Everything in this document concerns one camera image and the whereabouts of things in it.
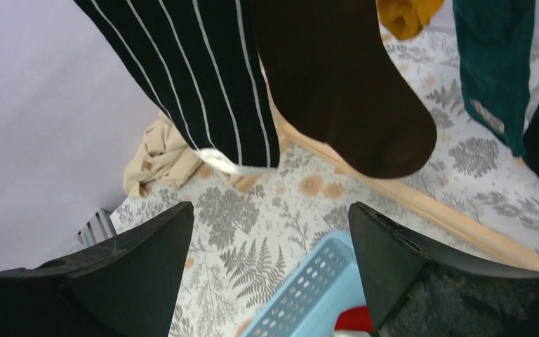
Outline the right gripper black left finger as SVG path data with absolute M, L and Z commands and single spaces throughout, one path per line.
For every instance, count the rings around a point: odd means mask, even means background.
M 193 228 L 182 201 L 87 249 L 0 271 L 0 336 L 167 336 Z

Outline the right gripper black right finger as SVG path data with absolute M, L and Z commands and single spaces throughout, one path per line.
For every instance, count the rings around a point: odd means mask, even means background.
M 348 220 L 380 336 L 539 336 L 539 271 L 487 260 L 360 202 Z

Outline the plain red sock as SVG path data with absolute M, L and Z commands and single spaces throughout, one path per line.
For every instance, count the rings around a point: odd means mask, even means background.
M 366 305 L 350 308 L 338 316 L 333 337 L 370 337 L 374 332 L 371 316 Z

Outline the black striped sock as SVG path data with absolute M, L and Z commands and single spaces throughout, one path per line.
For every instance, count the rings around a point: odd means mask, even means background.
M 145 94 L 202 161 L 275 171 L 280 148 L 250 1 L 79 1 Z

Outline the dark brown sock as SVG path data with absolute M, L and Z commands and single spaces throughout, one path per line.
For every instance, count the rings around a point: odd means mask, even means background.
M 403 178 L 427 163 L 436 124 L 385 50 L 374 1 L 252 6 L 272 99 L 290 125 L 371 178 Z

